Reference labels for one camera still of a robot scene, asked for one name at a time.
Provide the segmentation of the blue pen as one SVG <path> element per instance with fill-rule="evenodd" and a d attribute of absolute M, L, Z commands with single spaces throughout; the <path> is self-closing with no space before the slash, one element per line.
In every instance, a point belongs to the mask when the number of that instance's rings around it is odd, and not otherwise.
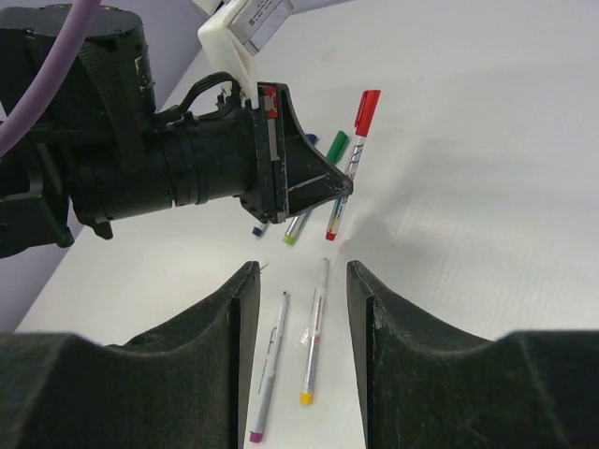
<path fill-rule="evenodd" d="M 256 223 L 253 226 L 252 235 L 254 237 L 260 239 L 265 234 L 265 232 L 269 226 L 270 226 L 270 223 L 260 223 L 260 222 Z"/>

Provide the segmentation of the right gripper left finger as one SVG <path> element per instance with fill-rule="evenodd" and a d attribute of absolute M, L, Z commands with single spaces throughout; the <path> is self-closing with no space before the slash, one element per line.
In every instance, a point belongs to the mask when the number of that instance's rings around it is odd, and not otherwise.
<path fill-rule="evenodd" d="M 127 344 L 65 333 L 1 338 L 5 448 L 240 448 L 260 268 Z"/>

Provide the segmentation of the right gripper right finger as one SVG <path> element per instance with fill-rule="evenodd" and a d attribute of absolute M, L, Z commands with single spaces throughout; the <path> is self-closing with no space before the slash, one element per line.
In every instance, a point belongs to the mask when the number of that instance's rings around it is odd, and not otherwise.
<path fill-rule="evenodd" d="M 370 448 L 594 448 L 598 334 L 485 340 L 420 309 L 359 261 L 346 269 L 364 440 Z"/>

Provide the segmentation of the green pen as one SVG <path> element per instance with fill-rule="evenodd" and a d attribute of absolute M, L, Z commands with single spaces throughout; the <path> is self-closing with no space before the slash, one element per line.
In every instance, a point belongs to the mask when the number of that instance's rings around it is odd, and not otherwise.
<path fill-rule="evenodd" d="M 349 136 L 338 131 L 325 155 L 315 148 L 304 149 L 303 145 L 298 153 L 291 154 L 288 193 L 292 220 L 284 235 L 286 245 L 296 244 L 313 208 L 340 192 L 341 176 L 331 168 L 341 161 L 348 145 Z"/>

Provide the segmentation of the magenta pen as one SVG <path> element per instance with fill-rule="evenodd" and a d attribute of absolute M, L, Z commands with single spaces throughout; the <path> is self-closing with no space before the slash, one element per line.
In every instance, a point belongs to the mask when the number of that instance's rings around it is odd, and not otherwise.
<path fill-rule="evenodd" d="M 285 336 L 285 323 L 289 303 L 290 295 L 287 291 L 284 291 L 282 293 L 282 303 L 277 315 L 277 321 L 270 332 L 268 351 L 258 388 L 258 412 L 256 422 L 249 431 L 249 442 L 251 443 L 260 443 L 265 436 L 281 346 Z"/>

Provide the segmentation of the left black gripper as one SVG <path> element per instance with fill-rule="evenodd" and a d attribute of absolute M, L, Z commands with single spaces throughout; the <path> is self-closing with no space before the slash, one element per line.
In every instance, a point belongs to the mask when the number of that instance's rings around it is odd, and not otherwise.
<path fill-rule="evenodd" d="M 237 104 L 217 120 L 187 112 L 152 131 L 133 173 L 108 149 L 83 151 L 70 193 L 78 220 L 110 239 L 115 220 L 236 197 L 258 221 L 279 224 L 352 195 L 354 183 L 301 128 L 289 87 L 261 83 L 258 99 L 258 109 Z"/>

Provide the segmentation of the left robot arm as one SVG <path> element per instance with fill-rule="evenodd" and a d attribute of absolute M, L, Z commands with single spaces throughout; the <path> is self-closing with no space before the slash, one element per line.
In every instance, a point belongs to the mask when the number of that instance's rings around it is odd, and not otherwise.
<path fill-rule="evenodd" d="M 279 224 L 352 191 L 282 83 L 250 100 L 219 71 L 158 111 L 141 18 L 102 7 L 56 96 L 1 159 L 1 254 L 69 247 L 70 213 L 110 239 L 115 220 L 222 197 Z"/>

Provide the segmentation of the yellow pen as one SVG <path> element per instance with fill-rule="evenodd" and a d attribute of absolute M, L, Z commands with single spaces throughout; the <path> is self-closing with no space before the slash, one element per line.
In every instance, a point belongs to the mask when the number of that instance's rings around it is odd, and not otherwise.
<path fill-rule="evenodd" d="M 319 261 L 319 278 L 314 289 L 312 320 L 309 330 L 309 350 L 306 362 L 306 371 L 299 397 L 299 402 L 303 406 L 311 405 L 314 402 L 319 345 L 321 340 L 323 314 L 328 291 L 328 280 L 329 260 L 327 258 L 322 258 Z"/>

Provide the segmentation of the red pen cap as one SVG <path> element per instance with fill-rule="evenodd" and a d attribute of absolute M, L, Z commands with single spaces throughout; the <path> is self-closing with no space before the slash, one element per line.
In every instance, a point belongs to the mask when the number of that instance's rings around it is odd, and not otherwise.
<path fill-rule="evenodd" d="M 366 90 L 362 93 L 354 123 L 357 136 L 363 138 L 368 136 L 380 94 L 380 90 Z"/>

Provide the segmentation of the green pen cap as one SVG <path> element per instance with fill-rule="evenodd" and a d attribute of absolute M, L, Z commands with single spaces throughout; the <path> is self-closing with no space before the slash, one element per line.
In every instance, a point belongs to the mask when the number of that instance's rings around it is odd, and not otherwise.
<path fill-rule="evenodd" d="M 342 130 L 338 131 L 327 151 L 328 161 L 336 165 L 343 158 L 349 142 L 349 136 Z"/>

